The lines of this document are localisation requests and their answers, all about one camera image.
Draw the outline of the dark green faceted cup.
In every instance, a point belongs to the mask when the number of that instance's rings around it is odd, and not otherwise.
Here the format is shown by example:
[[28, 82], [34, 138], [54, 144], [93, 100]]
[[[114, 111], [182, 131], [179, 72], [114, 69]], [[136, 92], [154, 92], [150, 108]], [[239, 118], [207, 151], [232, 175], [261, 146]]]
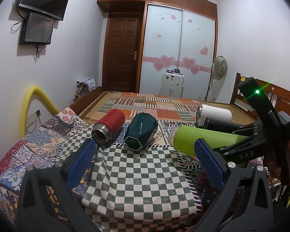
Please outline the dark green faceted cup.
[[124, 144], [133, 151], [139, 151], [152, 140], [158, 129], [157, 120], [148, 113], [138, 113], [127, 128]]

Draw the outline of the wooden bed headboard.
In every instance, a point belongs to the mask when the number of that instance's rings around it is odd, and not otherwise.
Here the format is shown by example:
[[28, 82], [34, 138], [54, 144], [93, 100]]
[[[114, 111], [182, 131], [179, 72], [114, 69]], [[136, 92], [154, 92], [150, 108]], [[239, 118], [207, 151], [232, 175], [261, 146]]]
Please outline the wooden bed headboard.
[[[238, 89], [238, 84], [244, 82], [246, 77], [241, 76], [240, 73], [236, 73], [234, 89], [232, 92], [230, 104], [235, 105], [238, 109], [245, 112], [252, 119], [257, 120], [258, 115], [255, 110], [249, 105], [249, 103], [244, 98], [243, 94]], [[256, 79], [259, 86], [266, 93], [271, 104], [277, 112], [284, 111], [290, 116], [290, 91], [279, 87], [277, 85], [271, 84], [269, 82]]]

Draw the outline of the red thermos bottle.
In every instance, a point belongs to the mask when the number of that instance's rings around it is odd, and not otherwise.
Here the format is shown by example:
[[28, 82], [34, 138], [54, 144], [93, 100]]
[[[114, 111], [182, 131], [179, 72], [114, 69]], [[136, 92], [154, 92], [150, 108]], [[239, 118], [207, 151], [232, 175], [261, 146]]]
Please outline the red thermos bottle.
[[110, 110], [94, 124], [91, 132], [92, 138], [99, 145], [107, 145], [113, 141], [114, 137], [121, 130], [125, 120], [125, 115], [122, 111], [118, 109]]

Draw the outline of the black bottle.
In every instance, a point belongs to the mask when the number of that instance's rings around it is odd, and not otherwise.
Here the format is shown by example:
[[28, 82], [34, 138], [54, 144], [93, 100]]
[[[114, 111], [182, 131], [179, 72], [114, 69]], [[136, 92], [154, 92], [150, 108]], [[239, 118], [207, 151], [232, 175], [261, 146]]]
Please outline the black bottle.
[[204, 129], [225, 133], [233, 133], [244, 125], [228, 122], [224, 120], [216, 120], [212, 118], [206, 118], [204, 122]]

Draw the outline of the white bottle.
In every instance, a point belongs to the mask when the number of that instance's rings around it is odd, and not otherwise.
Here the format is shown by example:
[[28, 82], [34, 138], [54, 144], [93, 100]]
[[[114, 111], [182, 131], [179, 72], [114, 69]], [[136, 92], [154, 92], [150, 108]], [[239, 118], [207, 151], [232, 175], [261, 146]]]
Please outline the white bottle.
[[232, 113], [228, 109], [202, 104], [197, 108], [196, 125], [199, 127], [204, 127], [206, 118], [231, 122]]

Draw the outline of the green white checkered cloth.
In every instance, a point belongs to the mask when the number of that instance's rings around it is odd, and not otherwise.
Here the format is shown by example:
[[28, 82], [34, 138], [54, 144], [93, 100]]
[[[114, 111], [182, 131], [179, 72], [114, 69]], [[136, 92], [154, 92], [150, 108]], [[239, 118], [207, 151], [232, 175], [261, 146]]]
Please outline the green white checkered cloth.
[[111, 145], [99, 148], [72, 189], [100, 231], [188, 231], [202, 202], [193, 192], [186, 156], [169, 145], [176, 122], [160, 122], [141, 150], [124, 144], [123, 125]]

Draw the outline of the colourful patchwork quilt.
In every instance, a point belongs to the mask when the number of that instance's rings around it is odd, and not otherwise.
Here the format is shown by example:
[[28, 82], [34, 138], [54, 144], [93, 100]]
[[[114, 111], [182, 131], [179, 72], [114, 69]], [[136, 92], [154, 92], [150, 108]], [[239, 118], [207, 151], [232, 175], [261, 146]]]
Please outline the colourful patchwork quilt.
[[194, 156], [169, 143], [174, 127], [194, 126], [199, 101], [108, 93], [77, 115], [67, 107], [27, 132], [0, 161], [0, 209], [17, 226], [26, 168], [64, 161], [91, 137], [95, 122], [116, 109], [125, 123], [97, 151], [78, 186], [80, 206], [100, 231], [191, 231], [218, 195]]

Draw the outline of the bag on floor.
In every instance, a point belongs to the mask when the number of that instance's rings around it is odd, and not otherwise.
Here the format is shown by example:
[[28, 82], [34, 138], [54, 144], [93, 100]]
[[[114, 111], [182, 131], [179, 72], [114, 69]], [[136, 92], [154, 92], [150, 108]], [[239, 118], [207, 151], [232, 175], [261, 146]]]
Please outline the bag on floor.
[[96, 89], [96, 81], [94, 78], [84, 78], [81, 81], [77, 81], [76, 91], [74, 94], [73, 102], [90, 93]]

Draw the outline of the white standing fan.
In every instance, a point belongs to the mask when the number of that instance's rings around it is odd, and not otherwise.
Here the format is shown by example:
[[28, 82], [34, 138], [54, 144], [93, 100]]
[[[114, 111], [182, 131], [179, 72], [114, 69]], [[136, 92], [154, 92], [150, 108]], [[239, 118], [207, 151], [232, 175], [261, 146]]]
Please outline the white standing fan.
[[210, 91], [212, 89], [213, 81], [221, 80], [227, 73], [227, 61], [222, 55], [216, 57], [211, 66], [211, 76], [207, 88], [206, 101], [209, 99]]

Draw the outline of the yellow foam tube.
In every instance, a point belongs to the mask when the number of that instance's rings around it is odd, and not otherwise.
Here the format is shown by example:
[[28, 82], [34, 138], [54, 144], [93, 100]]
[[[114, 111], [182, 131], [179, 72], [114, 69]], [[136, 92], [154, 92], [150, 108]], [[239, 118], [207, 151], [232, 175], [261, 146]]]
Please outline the yellow foam tube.
[[53, 116], [60, 111], [47, 96], [47, 94], [37, 85], [31, 86], [24, 96], [21, 114], [20, 114], [20, 138], [26, 136], [26, 129], [28, 127], [28, 116], [32, 115], [43, 106]]

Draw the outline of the dark brown wooden door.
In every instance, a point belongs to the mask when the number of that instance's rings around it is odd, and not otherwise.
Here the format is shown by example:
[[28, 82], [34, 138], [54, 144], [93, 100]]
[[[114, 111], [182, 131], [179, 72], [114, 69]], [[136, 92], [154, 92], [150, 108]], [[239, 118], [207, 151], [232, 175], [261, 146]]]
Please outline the dark brown wooden door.
[[102, 86], [106, 90], [135, 90], [141, 26], [138, 13], [109, 15], [102, 65]]

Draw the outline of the frosted sliding wardrobe doors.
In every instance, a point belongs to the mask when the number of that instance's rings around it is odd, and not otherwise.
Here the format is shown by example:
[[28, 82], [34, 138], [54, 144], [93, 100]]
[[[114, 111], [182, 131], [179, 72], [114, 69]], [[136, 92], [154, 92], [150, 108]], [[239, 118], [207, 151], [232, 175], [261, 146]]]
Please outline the frosted sliding wardrobe doors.
[[179, 69], [183, 98], [205, 100], [215, 52], [216, 21], [187, 10], [148, 5], [139, 92], [160, 94], [162, 75]]

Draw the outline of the small black wall monitor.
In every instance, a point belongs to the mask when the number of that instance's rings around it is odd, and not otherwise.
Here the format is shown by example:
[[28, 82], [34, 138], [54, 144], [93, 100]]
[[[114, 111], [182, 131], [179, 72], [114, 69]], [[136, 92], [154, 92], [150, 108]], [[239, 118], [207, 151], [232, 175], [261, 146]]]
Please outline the small black wall monitor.
[[51, 44], [54, 19], [30, 12], [23, 21], [19, 44]]

